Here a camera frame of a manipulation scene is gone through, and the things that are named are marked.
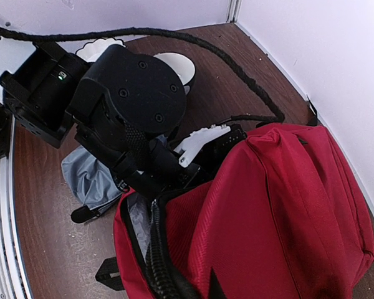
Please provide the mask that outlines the grey pencil pouch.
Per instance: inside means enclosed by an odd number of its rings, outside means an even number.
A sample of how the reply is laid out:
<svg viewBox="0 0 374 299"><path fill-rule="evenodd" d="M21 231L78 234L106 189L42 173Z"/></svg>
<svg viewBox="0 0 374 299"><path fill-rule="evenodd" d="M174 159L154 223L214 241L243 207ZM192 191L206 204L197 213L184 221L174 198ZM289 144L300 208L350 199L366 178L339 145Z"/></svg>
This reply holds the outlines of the grey pencil pouch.
<svg viewBox="0 0 374 299"><path fill-rule="evenodd" d="M81 206L70 217L82 224L100 217L121 196L110 170L83 146L69 153L61 162L62 174Z"/></svg>

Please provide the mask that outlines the red backpack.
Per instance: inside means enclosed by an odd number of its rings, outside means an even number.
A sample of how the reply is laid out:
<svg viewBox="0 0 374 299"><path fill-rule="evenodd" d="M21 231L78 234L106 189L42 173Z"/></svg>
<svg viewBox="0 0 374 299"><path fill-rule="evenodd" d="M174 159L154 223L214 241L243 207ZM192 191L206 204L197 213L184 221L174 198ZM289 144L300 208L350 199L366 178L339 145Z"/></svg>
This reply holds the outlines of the red backpack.
<svg viewBox="0 0 374 299"><path fill-rule="evenodd" d="M215 177L122 196L97 281L129 298L350 298L374 261L367 204L326 127L250 131Z"/></svg>

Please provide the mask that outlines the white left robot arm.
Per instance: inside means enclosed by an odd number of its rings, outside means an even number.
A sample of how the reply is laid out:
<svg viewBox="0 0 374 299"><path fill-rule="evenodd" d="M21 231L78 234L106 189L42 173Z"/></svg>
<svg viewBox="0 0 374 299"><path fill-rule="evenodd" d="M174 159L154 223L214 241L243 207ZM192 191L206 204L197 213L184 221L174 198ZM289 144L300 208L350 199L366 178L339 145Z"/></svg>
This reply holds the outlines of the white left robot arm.
<svg viewBox="0 0 374 299"><path fill-rule="evenodd" d="M35 51L0 85L10 111L52 137L77 127L76 140L128 186L153 198L206 180L200 165L157 137L178 130L186 95L176 72L159 59L111 45L96 62L67 53L60 43L87 34L39 36L0 27L0 37L31 42Z"/></svg>

